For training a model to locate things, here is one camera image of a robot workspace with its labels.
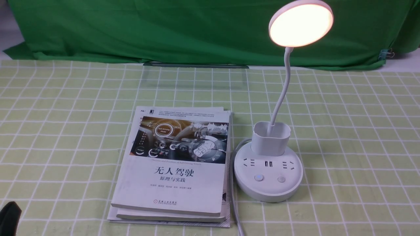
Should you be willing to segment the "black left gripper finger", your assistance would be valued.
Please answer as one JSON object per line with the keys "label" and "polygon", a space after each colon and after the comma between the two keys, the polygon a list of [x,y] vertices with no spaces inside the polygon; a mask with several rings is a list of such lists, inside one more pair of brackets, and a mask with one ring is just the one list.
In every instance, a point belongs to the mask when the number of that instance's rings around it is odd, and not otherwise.
{"label": "black left gripper finger", "polygon": [[16,236],[22,209],[15,201],[7,203],[0,211],[0,235]]}

